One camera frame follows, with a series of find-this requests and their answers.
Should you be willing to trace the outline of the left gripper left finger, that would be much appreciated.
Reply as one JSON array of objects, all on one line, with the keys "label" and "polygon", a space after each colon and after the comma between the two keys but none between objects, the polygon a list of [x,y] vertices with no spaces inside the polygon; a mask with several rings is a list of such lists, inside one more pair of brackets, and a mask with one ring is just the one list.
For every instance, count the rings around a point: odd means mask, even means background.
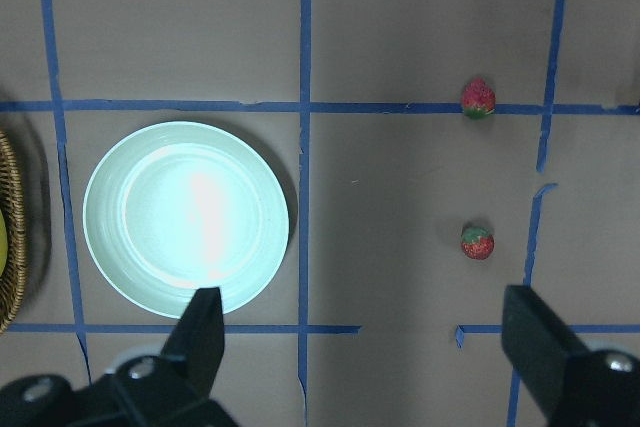
[{"label": "left gripper left finger", "polygon": [[224,319],[218,287],[199,288],[160,351],[195,391],[208,397],[224,355]]}]

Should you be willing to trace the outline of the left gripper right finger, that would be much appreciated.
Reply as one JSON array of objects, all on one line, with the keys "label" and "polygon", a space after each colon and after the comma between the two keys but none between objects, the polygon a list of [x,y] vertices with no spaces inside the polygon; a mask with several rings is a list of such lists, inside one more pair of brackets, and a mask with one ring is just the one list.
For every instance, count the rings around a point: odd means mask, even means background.
[{"label": "left gripper right finger", "polygon": [[532,288],[505,288],[501,344],[544,416],[620,415],[620,353],[585,344]]}]

